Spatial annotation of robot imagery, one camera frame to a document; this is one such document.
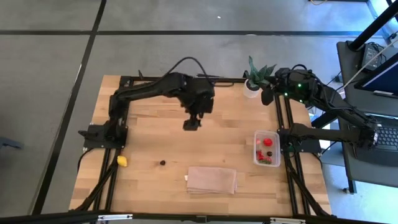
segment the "monitor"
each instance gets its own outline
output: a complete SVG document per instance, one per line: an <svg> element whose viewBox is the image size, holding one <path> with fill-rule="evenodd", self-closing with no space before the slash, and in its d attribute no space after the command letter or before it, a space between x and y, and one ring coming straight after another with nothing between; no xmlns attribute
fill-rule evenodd
<svg viewBox="0 0 398 224"><path fill-rule="evenodd" d="M373 91L383 95L398 95L398 54L372 71L355 84L355 88Z"/></svg>

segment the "yellow object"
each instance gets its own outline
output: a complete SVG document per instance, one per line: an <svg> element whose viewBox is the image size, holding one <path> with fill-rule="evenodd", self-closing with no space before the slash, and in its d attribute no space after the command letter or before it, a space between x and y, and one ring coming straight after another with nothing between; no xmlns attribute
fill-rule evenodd
<svg viewBox="0 0 398 224"><path fill-rule="evenodd" d="M124 156L118 156L118 164L123 167L127 167L127 158Z"/></svg>

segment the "laptop keyboard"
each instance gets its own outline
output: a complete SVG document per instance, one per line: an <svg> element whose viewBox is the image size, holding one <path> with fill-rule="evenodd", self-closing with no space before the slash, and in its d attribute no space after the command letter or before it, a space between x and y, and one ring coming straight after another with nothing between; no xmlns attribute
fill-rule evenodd
<svg viewBox="0 0 398 224"><path fill-rule="evenodd" d="M398 151L398 128L379 127L376 149Z"/></svg>

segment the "black desk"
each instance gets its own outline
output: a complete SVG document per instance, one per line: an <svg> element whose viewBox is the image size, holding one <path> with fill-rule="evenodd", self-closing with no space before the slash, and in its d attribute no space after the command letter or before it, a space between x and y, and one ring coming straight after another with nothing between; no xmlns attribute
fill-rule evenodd
<svg viewBox="0 0 398 224"><path fill-rule="evenodd" d="M347 48L345 42L337 43L338 58L340 61L341 74L346 83L357 71L359 61L362 57L361 52L352 52ZM389 58L389 51L386 50L386 57ZM365 113L383 114L388 116L398 116L398 100L384 96L376 96L369 91L357 90L353 85L345 88L346 101ZM340 129L347 129L347 122L339 119ZM398 187L398 167L380 166L370 164L355 159L353 148L348 144L343 144L346 174L349 179L350 191L354 192L354 182L358 180L372 184L380 184L391 187Z"/></svg>

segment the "potted plant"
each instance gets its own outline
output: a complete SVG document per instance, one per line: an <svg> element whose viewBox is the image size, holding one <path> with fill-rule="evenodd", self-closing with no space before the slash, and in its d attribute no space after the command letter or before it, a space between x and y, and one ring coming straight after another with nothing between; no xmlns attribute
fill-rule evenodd
<svg viewBox="0 0 398 224"><path fill-rule="evenodd" d="M253 65L253 58L249 56L249 65L250 65L250 74L246 70L244 71L244 75L247 78L244 82L243 94L248 98L256 97L260 92L260 83L268 84L269 82L264 79L264 77L268 77L274 71L276 65L271 67L264 66L260 70Z"/></svg>

